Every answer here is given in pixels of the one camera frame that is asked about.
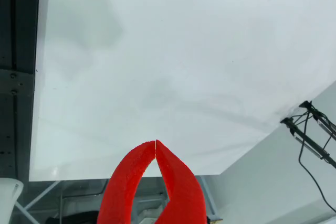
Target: white tabletop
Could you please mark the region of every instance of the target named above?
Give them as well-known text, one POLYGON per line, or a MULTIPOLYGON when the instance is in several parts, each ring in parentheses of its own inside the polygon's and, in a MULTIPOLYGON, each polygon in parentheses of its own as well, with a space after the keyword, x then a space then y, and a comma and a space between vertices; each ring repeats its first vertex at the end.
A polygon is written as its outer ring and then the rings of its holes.
POLYGON ((220 174, 336 79, 335 17, 335 0, 40 0, 30 180, 107 178, 155 139, 220 174))

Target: wire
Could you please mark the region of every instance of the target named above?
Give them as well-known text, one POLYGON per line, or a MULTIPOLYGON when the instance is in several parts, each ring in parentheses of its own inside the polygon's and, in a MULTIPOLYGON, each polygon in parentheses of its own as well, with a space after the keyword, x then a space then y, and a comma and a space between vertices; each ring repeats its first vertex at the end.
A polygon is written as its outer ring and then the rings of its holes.
MULTIPOLYGON (((305 121, 305 127, 304 127, 304 134, 306 134, 306 131, 307 131, 307 122, 308 122, 308 118, 309 118, 309 113, 307 114, 307 118, 306 118, 306 121, 305 121)), ((328 207, 330 207, 331 210, 333 210, 335 213, 336 213, 336 210, 327 202, 323 192, 322 192, 322 189, 319 185, 319 183, 317 183, 316 179, 314 178, 314 176, 310 173, 310 171, 308 171, 308 169, 302 164, 301 162, 301 156, 302 156, 302 153, 303 153, 303 147, 304 147, 304 138, 302 139, 302 146, 301 146, 301 150, 300 150, 300 154, 299 154, 299 164, 302 166, 303 169, 305 169, 305 171, 310 175, 310 177, 314 180, 317 188, 319 189, 320 193, 321 193, 321 196, 323 198, 323 201, 327 204, 328 207)))
POLYGON ((330 136, 329 136, 329 138, 328 138, 328 140, 327 140, 326 144, 324 145, 323 149, 325 149, 325 148, 326 148, 327 144, 328 144, 328 143, 329 143, 329 141, 331 140, 331 136, 332 136, 332 133, 330 134, 330 136))
POLYGON ((297 123, 296 126, 300 125, 301 123, 304 123, 307 119, 302 120, 301 122, 297 123))
POLYGON ((294 121, 294 124, 296 124, 296 122, 299 121, 304 115, 307 115, 307 113, 308 113, 308 112, 305 112, 304 114, 299 115, 299 116, 298 116, 299 118, 297 118, 297 119, 294 121))

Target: black metal frame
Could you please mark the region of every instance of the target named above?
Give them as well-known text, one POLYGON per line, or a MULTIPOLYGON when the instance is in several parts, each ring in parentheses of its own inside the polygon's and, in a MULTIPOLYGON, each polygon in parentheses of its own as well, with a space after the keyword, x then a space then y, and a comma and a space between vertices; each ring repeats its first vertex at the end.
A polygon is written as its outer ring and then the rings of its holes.
MULTIPOLYGON (((301 108, 307 109, 308 113, 311 113, 313 115, 313 118, 321 125, 323 125, 324 130, 328 134, 330 134, 330 137, 336 136, 336 131, 334 130, 334 125, 331 122, 326 121, 326 116, 314 108, 314 106, 308 102, 305 101, 300 105, 301 108)), ((336 162, 334 159, 330 157, 330 154, 322 148, 319 144, 317 144, 314 140, 312 140, 309 136, 305 134, 305 132, 302 132, 297 125, 294 124, 293 118, 285 118, 281 121, 281 123, 285 124, 289 130, 290 133, 294 136, 296 140, 298 140, 301 144, 303 144, 308 150, 310 150, 315 156, 320 158, 321 160, 325 160, 328 164, 332 165, 334 168, 336 168, 336 162)))
POLYGON ((0 177, 29 180, 38 0, 0 0, 0 177))

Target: white surface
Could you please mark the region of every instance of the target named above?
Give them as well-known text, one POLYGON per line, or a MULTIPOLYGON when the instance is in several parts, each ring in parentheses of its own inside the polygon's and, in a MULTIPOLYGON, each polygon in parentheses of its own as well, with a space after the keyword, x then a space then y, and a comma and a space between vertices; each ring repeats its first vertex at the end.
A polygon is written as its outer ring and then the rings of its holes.
POLYGON ((8 224, 14 203, 23 189, 22 182, 11 178, 0 178, 0 223, 8 224))
MULTIPOLYGON (((336 82, 313 105, 336 122, 336 82)), ((327 133, 309 120, 307 134, 320 145, 327 133)), ((223 223, 315 224, 335 214, 324 203, 308 173, 299 165, 301 145, 282 125, 218 176, 207 177, 223 223)), ((336 159, 336 141, 326 149, 336 159)), ((336 207, 336 170, 304 149, 302 163, 336 207)))
POLYGON ((156 138, 221 173, 336 79, 335 16, 334 0, 40 0, 30 180, 107 178, 156 138))

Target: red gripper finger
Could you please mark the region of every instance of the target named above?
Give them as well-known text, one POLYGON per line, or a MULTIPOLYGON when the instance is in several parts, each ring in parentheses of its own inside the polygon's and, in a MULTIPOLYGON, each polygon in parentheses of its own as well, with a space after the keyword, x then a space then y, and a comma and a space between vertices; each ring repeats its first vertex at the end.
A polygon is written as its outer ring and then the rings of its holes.
POLYGON ((195 175, 159 140, 156 160, 170 198, 156 224, 206 224, 204 196, 195 175))
POLYGON ((155 159, 155 142, 131 150, 115 169, 105 190, 97 224, 130 224, 133 199, 140 179, 155 159))

